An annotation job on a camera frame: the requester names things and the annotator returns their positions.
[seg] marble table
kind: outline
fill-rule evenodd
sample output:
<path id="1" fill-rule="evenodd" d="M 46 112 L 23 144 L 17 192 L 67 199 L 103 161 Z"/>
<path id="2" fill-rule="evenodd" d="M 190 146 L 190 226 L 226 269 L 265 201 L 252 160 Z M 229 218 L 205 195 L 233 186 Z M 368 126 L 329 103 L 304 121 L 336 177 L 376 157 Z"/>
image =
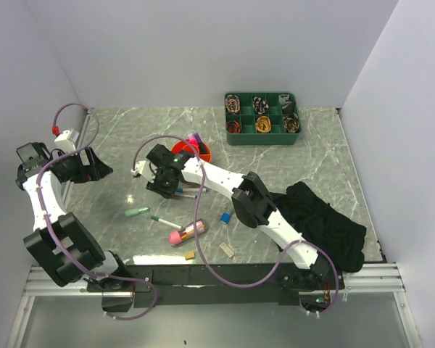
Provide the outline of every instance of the marble table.
<path id="1" fill-rule="evenodd" d="M 302 135 L 293 146 L 230 146 L 225 139 L 223 107 L 188 108 L 103 108 L 99 135 L 93 148 L 115 171 L 105 179 L 73 185 L 68 208 L 105 250 L 120 255 L 127 264 L 184 264 L 184 253 L 196 251 L 195 240 L 180 246 L 168 244 L 171 228 L 154 222 L 156 215 L 179 225 L 192 221 L 194 199 L 163 199 L 145 189 L 143 178 L 133 178 L 131 163 L 139 145 L 159 134 L 185 136 L 197 132 L 212 150 L 212 163 L 237 173 L 258 173 L 272 192 L 284 193 L 287 186 L 304 181 L 320 198 L 367 228 L 363 252 L 366 261 L 382 261 L 380 246 L 360 188 L 339 116 L 333 108 L 301 108 Z M 92 137 L 94 123 L 87 127 Z M 162 144 L 171 148 L 174 140 Z M 153 144 L 140 153 L 144 158 Z M 199 217 L 210 229 L 200 236 L 208 261 L 212 263 L 274 262 L 275 243 L 259 230 L 247 228 L 235 216 L 229 225 L 219 219 L 224 196 L 208 192 L 202 198 Z M 124 216 L 132 207 L 151 207 L 151 212 Z M 225 242 L 235 252 L 230 259 L 219 245 Z"/>

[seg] gray floor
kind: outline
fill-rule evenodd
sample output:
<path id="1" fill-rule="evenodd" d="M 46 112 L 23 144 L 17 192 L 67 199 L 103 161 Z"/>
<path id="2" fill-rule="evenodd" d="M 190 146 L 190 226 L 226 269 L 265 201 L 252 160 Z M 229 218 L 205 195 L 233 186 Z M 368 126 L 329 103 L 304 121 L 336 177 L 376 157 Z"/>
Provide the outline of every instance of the gray floor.
<path id="1" fill-rule="evenodd" d="M 255 171 L 270 191 L 304 181 L 332 207 L 368 229 L 363 252 L 366 261 L 382 256 L 360 189 L 341 123 L 333 108 L 301 110 L 302 135 L 293 146 L 229 146 L 225 139 L 223 108 L 98 109 L 100 133 L 94 143 L 99 158 L 115 172 L 96 183 L 74 185 L 69 211 L 82 221 L 104 249 L 117 252 L 128 264 L 202 263 L 185 261 L 184 252 L 196 250 L 193 240 L 179 247 L 167 242 L 171 228 L 150 220 L 150 214 L 126 218 L 124 211 L 148 205 L 151 213 L 179 225 L 193 217 L 193 199 L 165 200 L 145 189 L 146 181 L 130 173 L 138 146 L 158 134 L 185 136 L 198 132 L 212 150 L 212 163 L 238 173 Z M 91 127 L 87 138 L 93 134 Z M 172 146 L 174 141 L 163 141 Z M 200 237 L 210 262 L 274 262 L 275 244 L 263 233 L 236 218 L 224 226 L 219 218 L 225 198 L 206 193 L 199 216 L 210 230 Z M 231 260 L 219 248 L 225 242 L 236 253 Z"/>
<path id="2" fill-rule="evenodd" d="M 136 314 L 142 310 L 133 310 Z M 276 304 L 159 306 L 114 322 L 100 298 L 37 297 L 22 347 L 408 347 L 393 294 L 350 294 L 320 320 Z"/>

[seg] bundle of cords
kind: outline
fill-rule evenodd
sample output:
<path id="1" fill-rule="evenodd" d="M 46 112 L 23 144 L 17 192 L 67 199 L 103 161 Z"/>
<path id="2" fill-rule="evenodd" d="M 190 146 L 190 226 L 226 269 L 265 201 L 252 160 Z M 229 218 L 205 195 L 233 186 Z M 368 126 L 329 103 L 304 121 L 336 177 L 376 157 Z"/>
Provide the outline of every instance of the bundle of cords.
<path id="1" fill-rule="evenodd" d="M 81 148 L 76 149 L 73 152 L 69 152 L 67 154 L 62 155 L 61 157 L 57 157 L 57 158 L 51 160 L 46 165 L 44 165 L 44 167 L 39 172 L 38 177 L 37 177 L 37 195 L 38 195 L 38 200 L 40 202 L 41 209 L 42 209 L 42 211 L 44 213 L 46 212 L 46 205 L 45 205 L 45 201 L 44 201 L 44 196 L 42 194 L 42 188 L 40 187 L 40 184 L 41 184 L 42 177 L 43 177 L 44 173 L 52 165 L 54 165 L 58 161 L 63 160 L 64 158 L 67 158 L 69 156 L 73 156 L 74 154 L 79 154 L 84 149 L 87 149 L 88 147 L 90 147 L 90 145 L 92 145 L 92 143 L 95 141 L 95 138 L 96 138 L 96 136 L 97 136 L 97 134 L 99 132 L 99 118 L 98 118 L 98 115 L 96 114 L 95 110 L 90 108 L 90 107 L 87 107 L 84 104 L 80 104 L 80 103 L 69 103 L 69 104 L 63 105 L 61 108 L 59 108 L 59 110 L 55 114 L 54 121 L 53 121 L 53 126 L 57 125 L 57 120 L 58 120 L 59 114 L 64 109 L 66 109 L 67 107 L 72 106 L 72 105 L 78 105 L 78 106 L 84 107 L 85 109 L 90 111 L 90 113 L 94 116 L 94 119 L 95 119 L 95 122 L 96 122 L 95 134 L 94 134 L 94 137 L 85 146 L 82 146 Z M 183 141 L 183 142 L 187 143 L 190 146 L 190 148 L 193 150 L 195 157 L 198 159 L 198 161 L 200 163 L 202 163 L 200 161 L 200 159 L 199 159 L 198 151 L 195 150 L 195 148 L 192 145 L 190 145 L 190 143 L 187 140 L 182 139 L 182 138 L 180 138 L 178 136 L 155 136 L 155 137 L 145 141 L 144 143 L 142 143 L 142 145 L 140 145 L 140 147 L 138 148 L 138 150 L 137 150 L 137 152 L 136 152 L 136 154 L 135 154 L 135 156 L 133 158 L 133 163 L 132 163 L 132 168 L 134 170 L 135 170 L 135 166 L 136 166 L 136 162 L 137 162 L 137 157 L 138 157 L 138 154 L 140 153 L 140 151 L 148 143 L 150 143 L 152 141 L 155 141 L 157 139 L 161 139 L 161 138 L 172 138 L 172 139 L 176 139 L 176 140 Z M 204 265 L 206 266 L 206 268 L 208 269 L 208 271 L 210 271 L 211 274 L 213 274 L 214 277 L 216 277 L 216 279 L 218 279 L 219 281 L 221 281 L 225 285 L 232 286 L 232 287 L 237 288 L 237 289 L 249 289 L 249 288 L 253 288 L 255 286 L 259 286 L 259 285 L 263 284 L 264 282 L 266 282 L 266 280 L 268 280 L 274 274 L 274 272 L 277 270 L 277 267 L 281 263 L 282 257 L 285 255 L 285 253 L 287 253 L 289 248 L 291 248 L 293 246 L 296 247 L 297 245 L 300 245 L 300 244 L 309 245 L 310 247 L 316 249 L 320 254 L 322 254 L 328 260 L 328 263 L 332 267 L 332 271 L 333 271 L 333 274 L 335 276 L 335 296 L 332 299 L 330 305 L 327 306 L 327 308 L 324 309 L 324 311 L 322 311 L 322 313 L 321 313 L 321 315 L 326 314 L 333 307 L 333 305 L 335 304 L 335 302 L 337 300 L 337 297 L 339 295 L 339 277 L 338 277 L 338 274 L 336 272 L 335 265 L 332 262 L 331 258 L 323 250 L 319 249 L 317 246 L 315 246 L 314 244 L 311 244 L 308 241 L 303 241 L 303 240 L 300 239 L 300 240 L 297 240 L 297 241 L 292 241 L 291 243 L 287 244 L 287 246 L 280 253 L 277 261 L 275 262 L 275 264 L 274 264 L 273 268 L 270 270 L 270 272 L 264 278 L 260 279 L 259 281 L 254 282 L 254 283 L 251 283 L 251 284 L 232 283 L 232 282 L 228 281 L 227 279 L 224 279 L 223 277 L 221 277 L 218 273 L 216 273 L 215 270 L 212 269 L 211 265 L 206 260 L 206 257 L 204 256 L 204 253 L 203 253 L 203 250 L 202 250 L 202 247 L 201 247 L 201 245 L 199 243 L 199 237 L 198 237 L 197 226 L 196 226 L 196 222 L 198 220 L 197 216 L 198 216 L 199 203 L 200 203 L 200 199 L 202 198 L 202 194 L 203 194 L 203 190 L 204 190 L 204 183 L 206 181 L 206 172 L 205 172 L 205 170 L 204 170 L 202 165 L 200 165 L 200 168 L 201 168 L 202 173 L 203 173 L 203 179 L 202 179 L 202 182 L 200 184 L 199 194 L 198 194 L 198 198 L 196 199 L 195 210 L 194 210 L 194 237 L 195 237 L 195 242 L 196 242 L 196 247 L 198 249 L 198 253 L 200 254 L 200 257 L 202 258 L 202 261 L 203 261 Z M 113 315 L 111 313 L 106 313 L 108 316 L 110 316 L 113 319 L 117 319 L 117 320 L 134 320 L 134 319 L 143 317 L 145 314 L 147 314 L 148 312 L 150 312 L 152 310 L 152 308 L 156 305 L 157 299 L 158 299 L 158 291 L 157 291 L 156 287 L 152 283 L 150 283 L 149 281 L 145 281 L 144 279 L 128 278 L 128 277 L 118 277 L 116 275 L 96 274 L 96 273 L 91 272 L 86 267 L 84 267 L 84 265 L 82 265 L 79 261 L 77 261 L 71 255 L 71 253 L 62 245 L 62 242 L 58 239 L 57 235 L 55 234 L 55 232 L 54 232 L 54 230 L 53 230 L 53 228 L 51 226 L 51 221 L 50 221 L 50 217 L 48 216 L 48 214 L 44 214 L 44 218 L 45 218 L 46 226 L 47 226 L 47 228 L 49 230 L 50 237 L 53 239 L 54 243 L 57 245 L 57 247 L 59 247 L 61 249 L 62 253 L 69 260 L 71 260 L 71 262 L 77 268 L 79 268 L 79 270 L 84 272 L 88 277 L 96 280 L 98 277 L 106 277 L 106 276 L 108 276 L 109 278 L 116 279 L 116 280 L 119 280 L 119 281 L 130 281 L 130 282 L 142 283 L 142 284 L 145 284 L 145 285 L 150 286 L 152 288 L 153 295 L 154 295 L 152 303 L 142 313 L 134 315 L 132 317 L 117 317 L 117 316 L 115 316 L 115 315 Z"/>

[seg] beige eraser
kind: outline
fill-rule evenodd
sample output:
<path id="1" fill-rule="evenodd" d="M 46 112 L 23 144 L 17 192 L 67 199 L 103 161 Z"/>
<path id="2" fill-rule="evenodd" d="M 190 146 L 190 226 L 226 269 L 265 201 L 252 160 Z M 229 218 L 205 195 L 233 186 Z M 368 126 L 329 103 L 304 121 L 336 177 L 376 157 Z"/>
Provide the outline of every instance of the beige eraser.
<path id="1" fill-rule="evenodd" d="M 232 251 L 231 248 L 228 247 L 226 243 L 221 243 L 219 246 L 230 258 L 232 258 L 235 255 L 235 252 Z"/>
<path id="2" fill-rule="evenodd" d="M 186 252 L 186 260 L 191 260 L 195 258 L 195 252 L 191 251 L 191 252 Z"/>

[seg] red cable connector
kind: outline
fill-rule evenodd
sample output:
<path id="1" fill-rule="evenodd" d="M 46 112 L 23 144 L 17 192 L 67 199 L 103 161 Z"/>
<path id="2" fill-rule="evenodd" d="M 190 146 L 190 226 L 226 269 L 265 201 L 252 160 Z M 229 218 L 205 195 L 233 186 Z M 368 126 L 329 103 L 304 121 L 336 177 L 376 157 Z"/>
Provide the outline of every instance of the red cable connector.
<path id="1" fill-rule="evenodd" d="M 59 132 L 59 127 L 57 125 L 54 125 L 51 127 L 51 132 L 55 135 L 58 136 L 60 134 Z"/>

